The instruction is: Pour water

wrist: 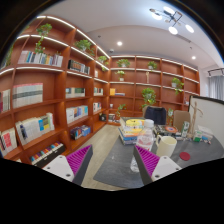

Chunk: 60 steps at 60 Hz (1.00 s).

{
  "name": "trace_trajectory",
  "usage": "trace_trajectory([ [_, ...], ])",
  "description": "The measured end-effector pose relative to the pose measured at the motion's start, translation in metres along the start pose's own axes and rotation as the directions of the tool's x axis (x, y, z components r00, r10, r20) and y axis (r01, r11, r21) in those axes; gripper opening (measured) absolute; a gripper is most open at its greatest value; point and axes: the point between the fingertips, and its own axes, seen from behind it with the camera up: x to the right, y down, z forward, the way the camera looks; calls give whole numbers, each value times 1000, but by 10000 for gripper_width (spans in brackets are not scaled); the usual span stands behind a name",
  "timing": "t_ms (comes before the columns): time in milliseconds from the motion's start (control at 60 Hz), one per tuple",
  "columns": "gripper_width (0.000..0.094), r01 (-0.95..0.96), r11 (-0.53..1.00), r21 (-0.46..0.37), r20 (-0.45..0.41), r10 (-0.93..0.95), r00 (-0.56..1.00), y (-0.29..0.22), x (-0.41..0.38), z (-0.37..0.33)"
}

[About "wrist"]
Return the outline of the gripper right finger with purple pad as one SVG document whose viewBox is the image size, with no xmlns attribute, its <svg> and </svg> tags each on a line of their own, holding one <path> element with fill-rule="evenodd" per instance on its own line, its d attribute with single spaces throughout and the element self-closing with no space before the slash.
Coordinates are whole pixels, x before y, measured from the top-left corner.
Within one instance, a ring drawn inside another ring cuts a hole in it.
<svg viewBox="0 0 224 224">
<path fill-rule="evenodd" d="M 181 170 L 181 167 L 169 157 L 159 157 L 139 146 L 134 147 L 134 156 L 144 185 Z"/>
</svg>

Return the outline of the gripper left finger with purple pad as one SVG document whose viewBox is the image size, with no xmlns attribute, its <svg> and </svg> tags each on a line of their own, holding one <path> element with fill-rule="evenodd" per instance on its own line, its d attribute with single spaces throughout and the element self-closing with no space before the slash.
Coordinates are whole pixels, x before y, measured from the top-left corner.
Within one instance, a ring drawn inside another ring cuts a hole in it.
<svg viewBox="0 0 224 224">
<path fill-rule="evenodd" d="M 68 156 L 57 156 L 44 167 L 44 170 L 67 181 L 81 185 L 92 155 L 93 147 L 88 145 Z"/>
</svg>

